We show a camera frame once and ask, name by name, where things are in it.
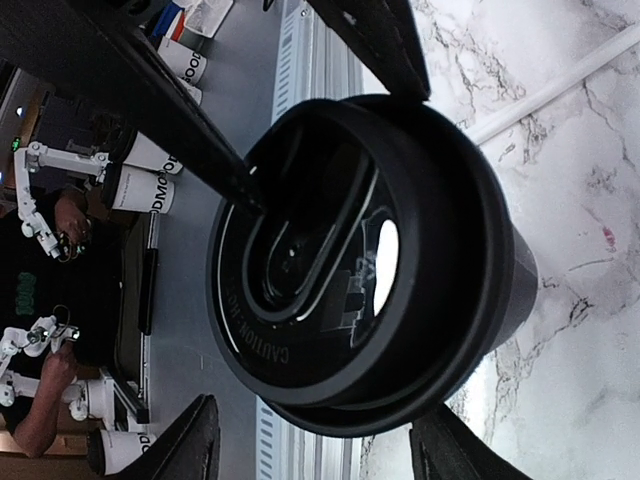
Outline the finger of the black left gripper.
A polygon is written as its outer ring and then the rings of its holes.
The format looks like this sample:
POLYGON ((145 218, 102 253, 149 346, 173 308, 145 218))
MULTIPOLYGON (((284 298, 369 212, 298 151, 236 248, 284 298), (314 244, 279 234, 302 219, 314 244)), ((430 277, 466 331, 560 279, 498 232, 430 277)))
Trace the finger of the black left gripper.
POLYGON ((426 61, 406 0, 310 0, 309 4, 393 95, 427 100, 426 61))
POLYGON ((109 1, 4 1, 1 56, 123 116, 224 198, 264 212, 242 157, 123 9, 109 1))

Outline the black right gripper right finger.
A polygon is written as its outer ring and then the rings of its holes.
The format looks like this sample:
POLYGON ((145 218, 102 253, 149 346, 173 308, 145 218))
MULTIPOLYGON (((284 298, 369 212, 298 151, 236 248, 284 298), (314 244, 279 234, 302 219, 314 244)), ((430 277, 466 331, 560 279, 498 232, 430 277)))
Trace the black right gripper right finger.
POLYGON ((445 404, 414 421, 409 440, 415 479, 525 480, 445 404))

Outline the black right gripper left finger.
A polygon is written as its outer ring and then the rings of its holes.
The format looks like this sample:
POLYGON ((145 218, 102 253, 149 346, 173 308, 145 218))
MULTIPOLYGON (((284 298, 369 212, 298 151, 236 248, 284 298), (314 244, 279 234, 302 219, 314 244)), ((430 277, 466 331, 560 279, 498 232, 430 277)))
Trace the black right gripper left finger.
POLYGON ((219 474, 221 433, 213 395, 201 394, 155 443, 117 474, 120 480, 209 480, 219 474))

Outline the black paper coffee cup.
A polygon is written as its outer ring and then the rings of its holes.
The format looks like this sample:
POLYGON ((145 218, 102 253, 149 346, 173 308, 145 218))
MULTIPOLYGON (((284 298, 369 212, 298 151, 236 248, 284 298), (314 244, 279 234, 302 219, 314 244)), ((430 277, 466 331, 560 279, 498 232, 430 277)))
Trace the black paper coffee cup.
POLYGON ((497 282, 481 290, 480 305, 473 312, 462 339, 455 343, 454 364, 440 400, 448 400, 470 378, 483 358, 515 334, 530 317, 538 291, 534 255, 513 223, 507 271, 497 282))

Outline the black plastic cup lid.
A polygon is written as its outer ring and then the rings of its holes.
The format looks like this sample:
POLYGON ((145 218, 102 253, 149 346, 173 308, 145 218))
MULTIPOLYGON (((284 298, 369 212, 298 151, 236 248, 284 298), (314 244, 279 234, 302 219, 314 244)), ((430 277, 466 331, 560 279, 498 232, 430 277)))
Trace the black plastic cup lid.
MULTIPOLYGON (((354 324, 352 358, 336 384, 304 407, 332 437, 374 435, 443 403, 455 343, 480 305, 481 290, 507 271, 512 223, 497 177, 475 144, 423 102, 390 95, 346 99, 341 119, 372 163, 373 191, 346 265, 366 302, 354 324)), ((243 298, 250 230, 276 206, 261 172, 277 159, 262 141, 248 160, 269 207, 251 215, 224 202, 209 247, 211 329, 236 378, 253 394, 240 352, 248 319, 243 298)))

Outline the white background paper cups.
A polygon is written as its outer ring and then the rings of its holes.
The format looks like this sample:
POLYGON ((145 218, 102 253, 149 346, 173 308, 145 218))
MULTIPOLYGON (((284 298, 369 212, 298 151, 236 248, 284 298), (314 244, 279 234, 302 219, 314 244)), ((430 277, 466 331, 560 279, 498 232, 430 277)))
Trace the white background paper cups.
POLYGON ((158 249, 155 227, 158 216, 170 211, 175 194, 173 177, 182 164, 144 134, 125 125, 109 153, 110 163, 101 178, 101 201, 112 213, 136 216, 125 242, 127 274, 120 326, 136 321, 134 336, 140 340, 139 379, 128 381, 118 364, 101 372, 99 381, 88 384, 88 405, 99 414, 104 427, 87 437, 90 468, 102 477, 113 477, 138 460, 156 441, 148 432, 147 338, 151 335, 158 249))

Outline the person in black shirt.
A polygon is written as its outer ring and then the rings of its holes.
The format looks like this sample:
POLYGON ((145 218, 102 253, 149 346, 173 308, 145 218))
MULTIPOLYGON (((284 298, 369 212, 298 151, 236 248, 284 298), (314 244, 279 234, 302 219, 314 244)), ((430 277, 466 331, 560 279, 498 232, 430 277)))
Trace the person in black shirt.
POLYGON ((50 192, 36 205, 47 223, 84 253, 63 263, 46 255, 21 231, 16 211, 1 218, 1 326, 29 329, 63 306, 80 337, 58 352, 19 354, 10 367, 38 380, 34 397, 19 396, 1 410, 16 444, 30 458, 42 456, 57 435, 64 391, 79 367, 103 367, 113 359, 121 312, 122 246, 117 227, 88 215, 86 197, 74 188, 50 192))

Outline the single white straw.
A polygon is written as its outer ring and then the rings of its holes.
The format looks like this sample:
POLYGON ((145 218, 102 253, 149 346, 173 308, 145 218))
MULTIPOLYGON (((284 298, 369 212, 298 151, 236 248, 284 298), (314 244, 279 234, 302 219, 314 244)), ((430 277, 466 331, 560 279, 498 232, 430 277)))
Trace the single white straw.
POLYGON ((474 124, 465 130, 465 134, 478 145, 486 143, 525 117, 540 110, 638 43, 639 24, 634 24, 608 39, 574 65, 568 67, 559 76, 551 79, 538 91, 493 113, 483 122, 474 124))

